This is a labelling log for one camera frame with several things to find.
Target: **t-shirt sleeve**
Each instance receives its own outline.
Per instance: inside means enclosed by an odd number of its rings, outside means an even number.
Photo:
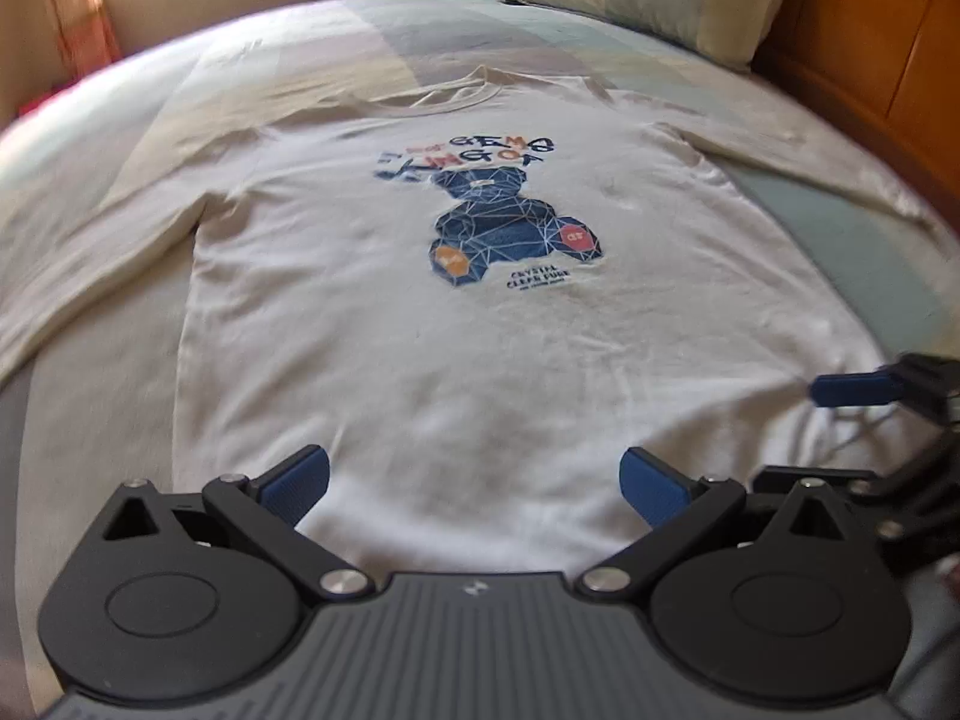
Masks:
[[[901,218],[930,221],[923,201],[889,167],[840,136],[738,127],[635,92],[611,91],[608,98],[637,122],[668,127],[704,154],[798,178]]]
[[[10,255],[0,276],[0,384],[82,309],[184,240],[210,203],[227,201],[249,170],[229,149],[213,160],[195,154],[169,175],[67,223],[56,219],[63,199],[21,202],[0,229],[0,250]]]

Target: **white t-shirt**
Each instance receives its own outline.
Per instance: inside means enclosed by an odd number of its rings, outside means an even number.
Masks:
[[[77,274],[103,292],[199,219],[178,490],[318,443],[332,482],[301,528],[373,574],[575,571],[644,530],[618,491],[630,446],[746,479],[908,442],[808,403],[812,377],[880,353],[688,141],[842,172],[587,79],[481,70],[224,133],[34,289],[48,312]]]

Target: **orange curtain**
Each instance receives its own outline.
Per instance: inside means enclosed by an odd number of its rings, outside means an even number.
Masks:
[[[104,0],[46,0],[67,71],[81,79],[120,59]]]

